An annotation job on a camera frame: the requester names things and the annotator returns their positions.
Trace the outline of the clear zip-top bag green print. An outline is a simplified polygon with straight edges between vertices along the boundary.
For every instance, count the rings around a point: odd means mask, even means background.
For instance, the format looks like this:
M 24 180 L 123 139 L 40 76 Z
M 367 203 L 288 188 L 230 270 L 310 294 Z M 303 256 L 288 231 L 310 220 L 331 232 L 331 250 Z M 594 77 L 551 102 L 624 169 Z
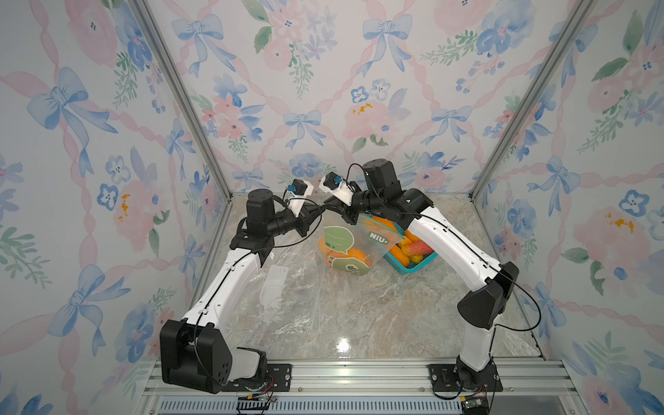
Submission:
M 387 253 L 388 244 L 399 241 L 398 236 L 373 220 L 371 215 L 361 214 L 356 225 L 349 225 L 341 216 L 329 212 L 323 217 L 321 238 L 325 238 L 325 244 L 333 251 L 348 253 L 351 248 L 362 250 L 372 262 L 371 269 Z

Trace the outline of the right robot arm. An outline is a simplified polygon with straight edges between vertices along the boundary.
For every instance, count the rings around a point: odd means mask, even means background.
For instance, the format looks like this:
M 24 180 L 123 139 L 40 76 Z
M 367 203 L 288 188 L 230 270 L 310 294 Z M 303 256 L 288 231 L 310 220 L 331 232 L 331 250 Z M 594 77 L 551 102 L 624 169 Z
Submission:
M 421 190 L 404 190 L 394 166 L 376 159 L 361 166 L 365 190 L 332 172 L 319 188 L 329 195 L 324 205 L 354 224 L 359 214 L 392 221 L 430 247 L 461 277 L 468 288 L 458 302 L 465 322 L 463 347 L 456 358 L 459 389 L 477 391 L 496 387 L 497 370 L 492 347 L 499 317 L 518 288 L 518 267 L 486 254 L 458 231 Z

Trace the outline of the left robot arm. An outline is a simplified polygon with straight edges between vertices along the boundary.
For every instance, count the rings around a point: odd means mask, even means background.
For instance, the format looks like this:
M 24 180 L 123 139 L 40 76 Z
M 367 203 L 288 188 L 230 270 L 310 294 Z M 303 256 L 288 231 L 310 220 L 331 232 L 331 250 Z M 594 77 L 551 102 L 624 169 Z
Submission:
M 277 197 L 267 188 L 249 193 L 246 216 L 238 224 L 221 271 L 179 320 L 159 333 L 165 383 L 217 394 L 228 384 L 252 390 L 268 385 L 266 352 L 230 349 L 223 330 L 247 283 L 276 248 L 276 237 L 290 232 L 307 237 L 323 206 L 310 201 L 313 185 L 296 179 Z

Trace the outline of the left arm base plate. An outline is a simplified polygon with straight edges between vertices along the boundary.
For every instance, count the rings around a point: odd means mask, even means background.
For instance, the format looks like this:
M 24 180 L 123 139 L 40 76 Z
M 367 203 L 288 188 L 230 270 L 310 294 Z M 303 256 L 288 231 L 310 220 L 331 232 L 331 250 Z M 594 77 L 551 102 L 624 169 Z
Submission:
M 228 382 L 221 391 L 236 393 L 289 392 L 292 381 L 292 364 L 268 363 L 252 378 L 241 378 Z

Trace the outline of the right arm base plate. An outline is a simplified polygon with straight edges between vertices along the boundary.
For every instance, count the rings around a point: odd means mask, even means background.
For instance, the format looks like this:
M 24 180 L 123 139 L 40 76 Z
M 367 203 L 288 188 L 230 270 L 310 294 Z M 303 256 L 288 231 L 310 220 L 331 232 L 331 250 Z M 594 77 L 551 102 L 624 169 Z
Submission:
M 430 364 L 427 371 L 436 393 L 470 393 L 477 392 L 480 387 L 489 393 L 503 391 L 501 376 L 492 361 L 479 372 L 464 363 Z

